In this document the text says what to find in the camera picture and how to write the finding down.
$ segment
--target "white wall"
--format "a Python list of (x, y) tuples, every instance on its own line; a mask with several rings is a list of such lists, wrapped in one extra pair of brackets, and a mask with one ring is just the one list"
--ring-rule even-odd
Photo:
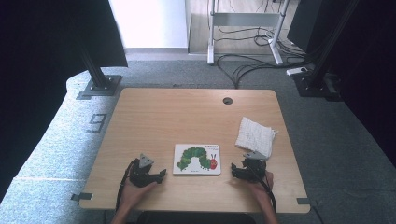
[(188, 47), (185, 0), (109, 0), (109, 3), (125, 49)]

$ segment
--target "hole in table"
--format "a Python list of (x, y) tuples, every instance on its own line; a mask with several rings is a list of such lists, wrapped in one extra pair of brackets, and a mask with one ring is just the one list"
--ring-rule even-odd
[(231, 105), (233, 103), (233, 99), (231, 99), (230, 97), (226, 97), (223, 99), (223, 103), (225, 105)]

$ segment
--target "book cover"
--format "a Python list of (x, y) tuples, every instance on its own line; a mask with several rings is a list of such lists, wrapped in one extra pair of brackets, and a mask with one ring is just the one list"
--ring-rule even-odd
[(176, 144), (174, 175), (220, 175), (218, 145)]

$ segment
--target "green caterpillar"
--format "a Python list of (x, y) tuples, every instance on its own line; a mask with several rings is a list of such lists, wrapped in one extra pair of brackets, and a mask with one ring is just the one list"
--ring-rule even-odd
[(203, 147), (190, 147), (189, 149), (184, 150), (180, 162), (177, 163), (177, 167), (180, 168), (181, 171), (186, 169), (191, 163), (191, 158), (193, 157), (198, 158), (203, 169), (209, 170), (211, 168), (211, 160), (207, 158), (206, 150)]

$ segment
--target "grey carpet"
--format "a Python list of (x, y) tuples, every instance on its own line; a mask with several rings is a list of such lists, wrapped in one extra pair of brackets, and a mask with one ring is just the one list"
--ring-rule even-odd
[[(246, 63), (224, 62), (230, 72)], [(0, 223), (103, 222), (103, 211), (84, 210), (70, 197), (83, 191), (123, 88), (233, 88), (205, 61), (133, 61), (129, 68), (103, 71), (122, 75), (115, 96), (76, 100), (90, 76), (68, 80), (63, 105), (0, 205)], [(240, 89), (276, 92), (306, 192), (324, 222), (396, 223), (396, 171), (373, 137), (344, 103), (301, 98), (285, 71), (257, 70)], [(96, 122), (101, 119), (102, 127)], [(107, 223), (113, 214), (106, 213)], [(314, 211), (278, 216), (281, 223), (320, 223)]]

